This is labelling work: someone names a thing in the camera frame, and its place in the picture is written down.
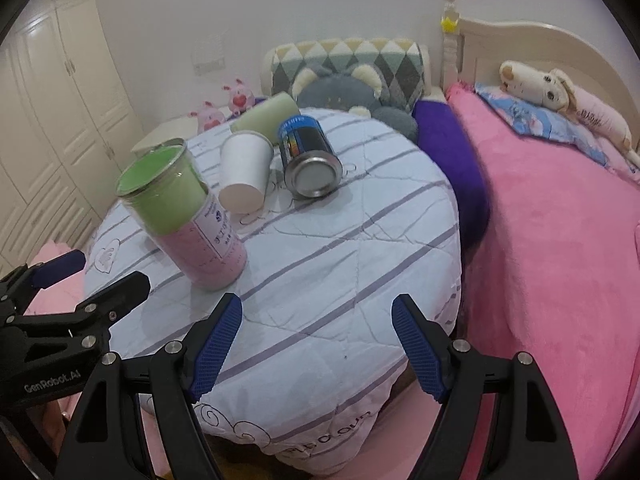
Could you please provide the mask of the pink pig plush front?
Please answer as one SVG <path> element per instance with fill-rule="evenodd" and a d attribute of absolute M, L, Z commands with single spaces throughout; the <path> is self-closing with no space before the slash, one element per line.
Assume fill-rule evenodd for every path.
<path fill-rule="evenodd" d="M 213 129 L 227 121 L 226 115 L 209 101 L 204 101 L 197 110 L 192 110 L 189 116 L 198 121 L 198 133 Z"/>

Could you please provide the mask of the white paper cup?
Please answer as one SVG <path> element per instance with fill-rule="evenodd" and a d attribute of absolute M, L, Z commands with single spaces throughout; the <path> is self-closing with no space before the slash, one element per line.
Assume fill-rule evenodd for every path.
<path fill-rule="evenodd" d="M 232 133 L 221 145 L 218 200 L 232 214 L 251 214 L 265 201 L 273 146 L 261 133 Z"/>

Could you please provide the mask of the pink pig plush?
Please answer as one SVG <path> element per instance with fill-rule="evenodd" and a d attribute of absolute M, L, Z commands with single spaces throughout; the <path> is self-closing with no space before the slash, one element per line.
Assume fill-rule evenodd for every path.
<path fill-rule="evenodd" d="M 189 116 L 198 121 L 198 133 L 213 129 L 227 121 L 226 115 L 209 101 L 204 101 L 197 110 L 192 110 Z"/>
<path fill-rule="evenodd" d="M 228 93 L 228 107 L 233 116 L 240 116 L 255 106 L 254 93 L 242 79 L 236 78 L 234 84 L 224 84 L 222 88 Z"/>

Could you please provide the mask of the white dog plush toy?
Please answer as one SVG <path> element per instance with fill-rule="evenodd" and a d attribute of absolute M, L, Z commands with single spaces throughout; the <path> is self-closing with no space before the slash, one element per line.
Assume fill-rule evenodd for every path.
<path fill-rule="evenodd" d="M 594 94 L 574 84 L 562 70 L 537 70 L 507 60 L 499 68 L 506 92 L 524 101 L 553 110 L 571 122 L 582 124 L 597 136 L 608 139 L 628 162 L 639 167 L 639 155 L 631 144 L 629 126 L 617 110 Z"/>

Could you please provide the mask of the blue black CoolTowel can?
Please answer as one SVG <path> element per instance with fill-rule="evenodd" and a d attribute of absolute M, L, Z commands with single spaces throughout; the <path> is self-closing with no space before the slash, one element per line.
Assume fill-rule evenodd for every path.
<path fill-rule="evenodd" d="M 285 185 L 299 198 L 320 198 L 340 184 L 343 166 L 320 122 L 294 115 L 279 127 L 279 148 Z"/>

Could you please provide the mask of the grey bear plush cushion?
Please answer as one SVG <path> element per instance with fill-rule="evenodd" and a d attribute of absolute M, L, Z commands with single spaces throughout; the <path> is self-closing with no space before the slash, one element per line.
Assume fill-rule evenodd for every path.
<path fill-rule="evenodd" d="M 411 142 L 418 140 L 416 120 L 392 102 L 383 74 L 372 64 L 357 63 L 344 72 L 319 64 L 305 66 L 293 80 L 291 96 L 299 108 L 326 108 L 370 117 Z"/>

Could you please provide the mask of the pink pig plush rear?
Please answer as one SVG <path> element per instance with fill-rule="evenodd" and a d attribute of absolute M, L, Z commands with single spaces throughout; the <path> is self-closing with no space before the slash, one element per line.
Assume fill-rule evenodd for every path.
<path fill-rule="evenodd" d="M 222 88 L 228 93 L 228 107 L 233 116 L 240 116 L 255 106 L 254 93 L 242 79 L 236 78 L 234 84 L 224 84 Z"/>

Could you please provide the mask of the diamond patterned pillow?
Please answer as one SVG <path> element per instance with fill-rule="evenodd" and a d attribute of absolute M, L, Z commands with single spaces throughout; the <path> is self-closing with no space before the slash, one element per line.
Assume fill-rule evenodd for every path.
<path fill-rule="evenodd" d="M 335 73 L 366 63 L 382 74 L 390 102 L 411 112 L 432 91 L 427 47 L 406 38 L 331 38 L 281 44 L 262 61 L 260 86 L 265 96 L 291 89 L 305 66 L 321 65 Z"/>

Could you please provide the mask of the purple cushion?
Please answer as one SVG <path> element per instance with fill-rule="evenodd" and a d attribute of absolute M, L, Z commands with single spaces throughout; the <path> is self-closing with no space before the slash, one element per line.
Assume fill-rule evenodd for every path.
<path fill-rule="evenodd" d="M 462 250 L 468 252 L 480 242 L 490 217 L 487 185 L 472 145 L 447 104 L 416 104 L 416 142 L 373 118 L 320 107 L 302 113 L 318 120 L 343 164 L 341 188 L 367 178 L 427 181 L 439 170 L 456 196 Z"/>

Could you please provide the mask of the white bedside table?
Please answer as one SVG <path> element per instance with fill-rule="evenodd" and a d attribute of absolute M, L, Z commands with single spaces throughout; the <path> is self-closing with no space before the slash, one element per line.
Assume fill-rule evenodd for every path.
<path fill-rule="evenodd" d="M 171 139 L 180 138 L 189 140 L 197 135 L 198 118 L 190 116 L 177 117 L 158 125 L 137 144 L 134 144 L 130 152 L 134 154 L 134 156 L 139 157 L 147 151 L 152 150 L 154 146 Z"/>

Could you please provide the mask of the pink fleece bed blanket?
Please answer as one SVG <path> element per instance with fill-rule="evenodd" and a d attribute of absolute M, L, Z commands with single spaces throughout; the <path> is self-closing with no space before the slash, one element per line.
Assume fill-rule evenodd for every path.
<path fill-rule="evenodd" d="M 473 90 L 447 104 L 490 199 L 465 253 L 463 328 L 492 356 L 525 350 L 558 402 L 584 479 L 622 452 L 639 414 L 639 189 L 620 159 L 520 136 Z"/>

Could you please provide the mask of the cream wardrobe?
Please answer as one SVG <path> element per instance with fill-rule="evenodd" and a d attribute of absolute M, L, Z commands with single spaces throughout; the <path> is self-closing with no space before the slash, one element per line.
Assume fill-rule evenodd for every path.
<path fill-rule="evenodd" d="M 1 259 L 77 248 L 142 137 L 96 0 L 50 0 L 1 46 Z"/>

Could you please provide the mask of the white wall socket plate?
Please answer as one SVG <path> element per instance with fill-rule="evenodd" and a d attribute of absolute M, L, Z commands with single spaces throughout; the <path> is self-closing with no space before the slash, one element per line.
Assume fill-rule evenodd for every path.
<path fill-rule="evenodd" d="M 226 60 L 224 58 L 215 58 L 214 60 L 206 62 L 194 62 L 193 70 L 196 76 L 205 76 L 211 72 L 218 72 L 218 70 L 224 70 L 226 68 Z"/>

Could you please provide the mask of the white purple-striped quilt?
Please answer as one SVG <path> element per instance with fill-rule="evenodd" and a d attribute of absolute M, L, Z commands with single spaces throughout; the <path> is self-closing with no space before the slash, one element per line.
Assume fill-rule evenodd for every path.
<path fill-rule="evenodd" d="M 382 122 L 316 110 L 343 164 L 338 189 L 296 200 L 271 164 L 261 211 L 233 219 L 247 263 L 243 321 L 195 405 L 206 434 L 328 476 L 360 451 L 407 359 L 390 309 L 407 294 L 452 330 L 461 244 L 450 180 Z"/>

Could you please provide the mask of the pink clear plastic cup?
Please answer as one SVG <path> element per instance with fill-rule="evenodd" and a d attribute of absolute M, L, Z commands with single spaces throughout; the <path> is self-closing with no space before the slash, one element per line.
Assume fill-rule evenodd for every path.
<path fill-rule="evenodd" d="M 154 235 L 153 240 L 199 288 L 229 286 L 247 263 L 246 249 L 213 193 L 190 221 L 175 232 Z"/>

